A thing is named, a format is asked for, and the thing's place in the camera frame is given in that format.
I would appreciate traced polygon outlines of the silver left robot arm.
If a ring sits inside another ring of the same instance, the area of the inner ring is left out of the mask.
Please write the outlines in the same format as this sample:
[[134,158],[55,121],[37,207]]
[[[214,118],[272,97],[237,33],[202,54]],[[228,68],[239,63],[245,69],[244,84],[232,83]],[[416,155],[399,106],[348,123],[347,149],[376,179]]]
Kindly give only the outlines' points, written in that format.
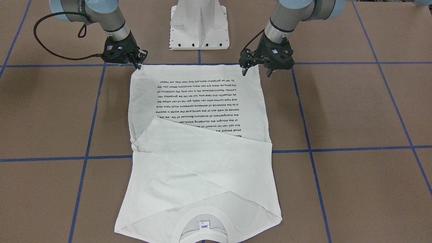
[[298,23],[335,18],[343,12],[346,3],[345,0],[278,0],[265,29],[240,53],[242,75],[259,64],[267,68],[268,77],[273,71],[291,69],[295,62],[289,39]]

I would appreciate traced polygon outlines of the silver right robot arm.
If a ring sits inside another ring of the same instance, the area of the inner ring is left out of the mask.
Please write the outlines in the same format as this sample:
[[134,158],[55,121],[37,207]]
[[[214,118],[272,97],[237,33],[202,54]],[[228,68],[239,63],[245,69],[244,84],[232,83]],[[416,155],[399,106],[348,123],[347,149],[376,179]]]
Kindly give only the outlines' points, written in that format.
[[141,68],[147,51],[137,46],[117,0],[50,0],[49,4],[59,20],[82,22],[83,29],[92,23],[100,24],[108,36],[104,51],[90,57],[100,57],[107,63],[131,63],[136,69]]

